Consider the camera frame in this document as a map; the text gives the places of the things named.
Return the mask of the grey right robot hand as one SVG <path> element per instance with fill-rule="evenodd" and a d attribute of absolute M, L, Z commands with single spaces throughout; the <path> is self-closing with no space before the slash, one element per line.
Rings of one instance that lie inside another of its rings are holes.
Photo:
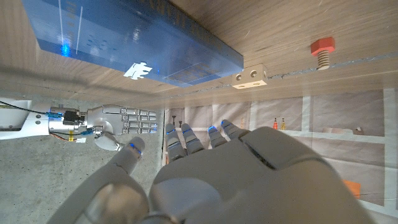
<path fill-rule="evenodd" d="M 108 151 L 118 151 L 123 145 L 116 136 L 152 134 L 157 132 L 156 112 L 118 105 L 102 105 L 87 111 L 52 107 L 49 133 L 77 142 L 76 136 L 94 134 L 95 144 Z"/>

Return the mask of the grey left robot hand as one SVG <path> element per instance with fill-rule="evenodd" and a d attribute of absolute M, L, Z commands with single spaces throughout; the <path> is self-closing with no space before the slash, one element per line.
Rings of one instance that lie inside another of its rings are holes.
<path fill-rule="evenodd" d="M 131 177 L 144 141 L 132 138 L 89 176 L 50 223 L 372 223 L 318 153 L 272 128 L 223 120 L 205 149 L 189 125 L 165 128 L 170 161 L 150 191 Z"/>

